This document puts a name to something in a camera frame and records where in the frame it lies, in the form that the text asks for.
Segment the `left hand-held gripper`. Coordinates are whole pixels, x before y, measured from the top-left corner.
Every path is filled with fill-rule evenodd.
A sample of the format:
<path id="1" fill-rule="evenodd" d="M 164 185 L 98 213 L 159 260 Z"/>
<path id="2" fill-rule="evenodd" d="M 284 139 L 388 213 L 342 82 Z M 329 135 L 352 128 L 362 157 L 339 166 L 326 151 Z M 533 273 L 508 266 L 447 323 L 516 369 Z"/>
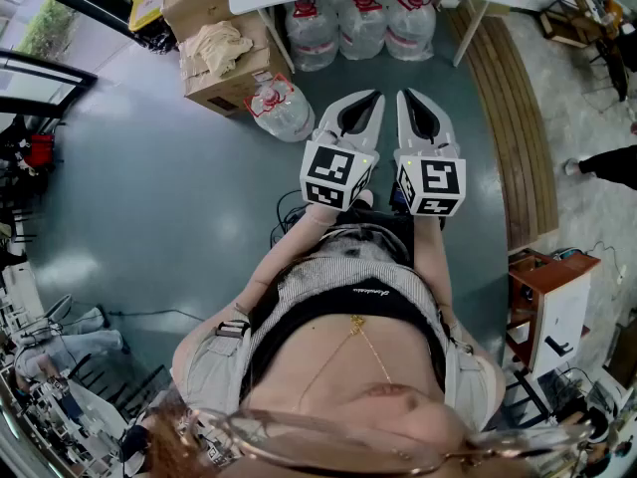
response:
<path id="1" fill-rule="evenodd" d="M 306 143 L 300 172 L 305 202 L 349 209 L 379 159 L 384 110 L 385 96 L 378 90 L 355 92 L 327 107 Z"/>

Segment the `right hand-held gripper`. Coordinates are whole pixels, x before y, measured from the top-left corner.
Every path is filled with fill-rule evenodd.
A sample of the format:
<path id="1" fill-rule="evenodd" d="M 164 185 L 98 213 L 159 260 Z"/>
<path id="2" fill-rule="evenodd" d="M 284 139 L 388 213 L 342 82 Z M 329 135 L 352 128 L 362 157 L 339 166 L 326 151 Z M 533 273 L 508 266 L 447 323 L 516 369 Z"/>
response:
<path id="1" fill-rule="evenodd" d="M 451 119 L 431 98 L 412 88 L 397 94 L 400 142 L 429 142 L 394 151 L 399 187 L 414 216 L 453 216 L 466 197 L 466 161 L 459 157 Z"/>

